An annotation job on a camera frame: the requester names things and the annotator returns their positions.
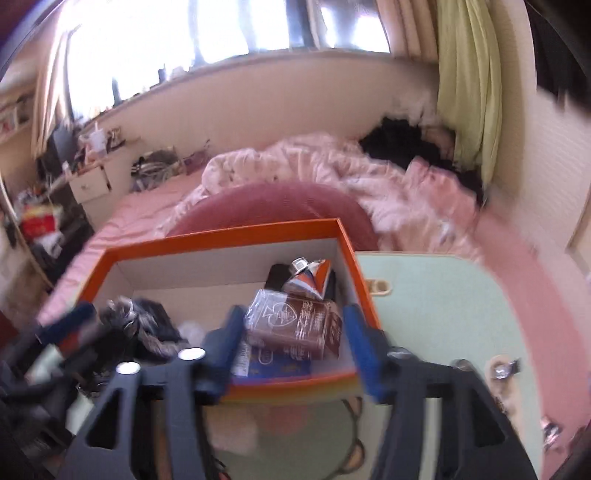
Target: cardboard box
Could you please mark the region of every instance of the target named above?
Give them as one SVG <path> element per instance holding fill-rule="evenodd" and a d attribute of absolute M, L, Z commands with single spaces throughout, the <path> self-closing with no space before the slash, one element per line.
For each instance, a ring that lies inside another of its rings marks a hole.
<path fill-rule="evenodd" d="M 359 303 L 379 326 L 355 254 L 337 219 L 272 223 L 164 238 L 107 250 L 80 299 L 97 309 L 123 295 L 160 302 L 174 324 L 219 327 L 235 304 L 248 308 L 275 263 L 328 258 L 337 275 L 337 304 Z M 343 333 L 338 359 L 311 363 L 307 378 L 236 384 L 229 399 L 284 401 L 343 398 L 358 391 L 355 364 Z"/>

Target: white blanket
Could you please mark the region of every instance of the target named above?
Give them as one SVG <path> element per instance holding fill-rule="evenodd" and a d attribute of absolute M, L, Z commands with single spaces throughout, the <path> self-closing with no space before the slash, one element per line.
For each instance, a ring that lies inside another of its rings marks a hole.
<path fill-rule="evenodd" d="M 369 215 L 383 251 L 436 252 L 479 261 L 472 238 L 475 196 L 457 178 L 420 158 L 405 172 L 367 157 L 359 144 L 327 134 L 282 140 L 263 151 L 244 148 L 211 159 L 202 184 L 160 225 L 166 234 L 199 201 L 253 182 L 305 180 L 352 195 Z"/>

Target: drawer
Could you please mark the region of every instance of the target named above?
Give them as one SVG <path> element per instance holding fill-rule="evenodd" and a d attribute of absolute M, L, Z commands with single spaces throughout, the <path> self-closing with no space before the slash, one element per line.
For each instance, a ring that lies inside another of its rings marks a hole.
<path fill-rule="evenodd" d="M 88 202 L 109 193 L 107 179 L 102 168 L 95 168 L 70 180 L 70 188 L 78 203 Z"/>

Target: metal bolt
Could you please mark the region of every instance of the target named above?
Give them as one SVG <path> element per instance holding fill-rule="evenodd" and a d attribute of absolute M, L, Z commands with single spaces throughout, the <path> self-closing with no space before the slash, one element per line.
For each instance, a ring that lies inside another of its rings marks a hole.
<path fill-rule="evenodd" d="M 178 353 L 181 360 L 200 360 L 205 356 L 203 348 L 186 348 Z"/>

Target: package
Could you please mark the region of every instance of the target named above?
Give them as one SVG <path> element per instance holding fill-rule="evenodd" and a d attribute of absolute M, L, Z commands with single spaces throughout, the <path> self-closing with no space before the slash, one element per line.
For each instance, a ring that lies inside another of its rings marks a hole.
<path fill-rule="evenodd" d="M 246 341 L 250 345 L 287 350 L 295 359 L 338 358 L 342 327 L 333 301 L 270 290 L 259 290 L 246 313 Z"/>
<path fill-rule="evenodd" d="M 63 209 L 53 205 L 26 205 L 21 215 L 22 234 L 29 241 L 55 232 L 60 227 Z"/>
<path fill-rule="evenodd" d="M 242 378 L 307 377 L 311 374 L 309 360 L 295 360 L 283 351 L 267 350 L 241 342 L 232 373 Z"/>
<path fill-rule="evenodd" d="M 292 277 L 282 290 L 312 300 L 324 300 L 329 285 L 332 267 L 330 260 L 308 263 L 305 258 L 296 258 L 290 267 Z"/>

